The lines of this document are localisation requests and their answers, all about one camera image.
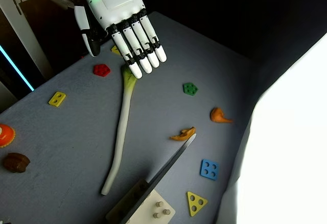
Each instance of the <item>yellow triangle block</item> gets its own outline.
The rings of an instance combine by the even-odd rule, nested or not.
[[[193,192],[188,192],[188,201],[191,216],[195,216],[208,203],[208,200]]]
[[[111,51],[115,54],[121,55],[116,45],[112,47]]]

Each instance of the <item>white leek stalk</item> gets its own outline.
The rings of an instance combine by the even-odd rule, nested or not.
[[[107,195],[108,192],[110,191],[113,180],[115,179],[118,173],[119,166],[121,164],[124,140],[125,140],[125,134],[126,134],[126,128],[128,122],[129,106],[131,103],[133,89],[137,80],[129,70],[128,66],[126,65],[122,67],[122,74],[124,78],[124,94],[123,94],[121,117],[118,123],[113,162],[108,177],[106,179],[106,182],[104,183],[104,186],[101,190],[102,195]]]

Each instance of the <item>back of robotic hand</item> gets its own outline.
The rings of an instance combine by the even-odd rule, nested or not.
[[[159,43],[142,0],[77,0],[74,11],[83,40],[91,56],[100,53],[94,40],[92,21],[96,21],[118,47],[122,57],[136,78],[142,77],[141,65],[146,73],[157,68],[167,57]]]

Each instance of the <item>blue light strip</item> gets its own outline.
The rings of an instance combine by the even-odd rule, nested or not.
[[[15,65],[15,63],[10,59],[10,57],[8,56],[8,54],[6,53],[6,51],[2,48],[2,46],[0,45],[0,51],[2,52],[2,54],[5,56],[5,58],[8,60],[8,62],[12,65],[12,67],[14,67],[15,71],[17,71],[17,73],[20,75],[20,77],[22,78],[22,80],[26,83],[26,85],[31,89],[31,91],[34,91],[33,87],[30,85],[30,83],[28,82],[28,80],[24,77],[24,75],[20,72],[20,70],[17,68],[17,66]]]

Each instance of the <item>gray table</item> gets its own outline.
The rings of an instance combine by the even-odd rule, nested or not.
[[[156,190],[175,208],[171,223],[211,223],[217,213],[245,129],[242,100],[251,71],[249,60],[159,14],[150,19],[168,60],[135,86],[119,173],[107,196],[100,190],[110,168],[122,100],[120,56],[104,44],[97,58],[86,56],[0,115],[15,128],[14,142],[0,159],[20,152],[31,160],[22,174],[0,167],[0,220],[13,224],[100,223],[140,178],[150,180],[178,150],[169,136],[195,126],[197,137]],[[103,78],[92,67],[105,63]],[[194,83],[192,97],[182,85]],[[51,96],[67,94],[59,108]],[[209,119],[215,106],[234,124]],[[202,159],[220,164],[219,179],[199,175]],[[208,204],[190,217],[186,192]]]

